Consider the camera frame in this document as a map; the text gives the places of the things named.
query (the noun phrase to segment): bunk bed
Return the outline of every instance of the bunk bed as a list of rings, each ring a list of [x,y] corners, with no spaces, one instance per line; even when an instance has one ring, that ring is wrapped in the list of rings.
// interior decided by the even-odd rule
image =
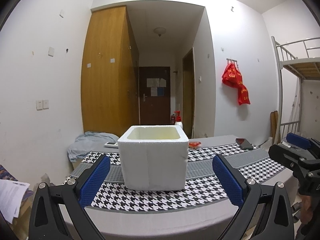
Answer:
[[[278,138],[282,140],[286,137],[289,132],[297,133],[300,132],[301,115],[302,115],[302,83],[304,80],[320,80],[320,57],[309,57],[309,51],[313,49],[320,49],[320,47],[310,47],[307,48],[306,41],[320,40],[320,37],[309,38],[300,41],[289,42],[286,44],[278,43],[275,38],[271,37],[273,48],[276,56],[278,81],[279,81],[279,109],[278,109],[278,122],[276,127],[276,136],[274,144],[278,143]],[[290,51],[288,51],[284,46],[303,43],[307,57],[297,58]],[[292,74],[299,78],[299,96],[300,96],[300,106],[299,106],[299,119],[294,122],[281,123],[282,117],[282,107],[283,107],[283,83],[282,83],[282,69],[290,71]]]

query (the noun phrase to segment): wooden cabinet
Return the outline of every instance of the wooden cabinet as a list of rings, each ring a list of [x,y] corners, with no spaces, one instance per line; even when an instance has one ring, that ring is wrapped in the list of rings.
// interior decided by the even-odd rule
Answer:
[[[139,124],[139,51],[125,6],[93,12],[84,45],[84,131],[121,136]]]

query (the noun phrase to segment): hook rack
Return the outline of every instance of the hook rack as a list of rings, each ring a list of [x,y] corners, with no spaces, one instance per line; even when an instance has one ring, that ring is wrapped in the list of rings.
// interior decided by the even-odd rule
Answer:
[[[236,61],[234,59],[230,59],[230,58],[227,58],[227,61],[238,62],[238,61]]]

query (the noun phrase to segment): metal screw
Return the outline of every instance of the metal screw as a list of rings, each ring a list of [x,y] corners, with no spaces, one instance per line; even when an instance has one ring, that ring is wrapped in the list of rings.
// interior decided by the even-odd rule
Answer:
[[[247,179],[247,182],[250,184],[250,185],[253,185],[256,183],[256,181],[254,179]]]
[[[44,188],[44,187],[45,187],[45,183],[44,182],[39,184],[39,188]]]
[[[277,185],[278,185],[278,187],[280,187],[280,188],[283,188],[283,187],[284,187],[284,184],[283,184],[282,182],[278,182]]]
[[[73,185],[73,184],[76,183],[76,180],[75,179],[69,179],[67,183],[68,183],[68,185]]]

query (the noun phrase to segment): white electronic device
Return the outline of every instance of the white electronic device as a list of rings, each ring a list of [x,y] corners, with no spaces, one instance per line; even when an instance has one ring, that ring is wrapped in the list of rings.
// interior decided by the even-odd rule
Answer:
[[[105,147],[109,147],[109,148],[119,148],[118,143],[116,142],[107,142],[104,144]]]

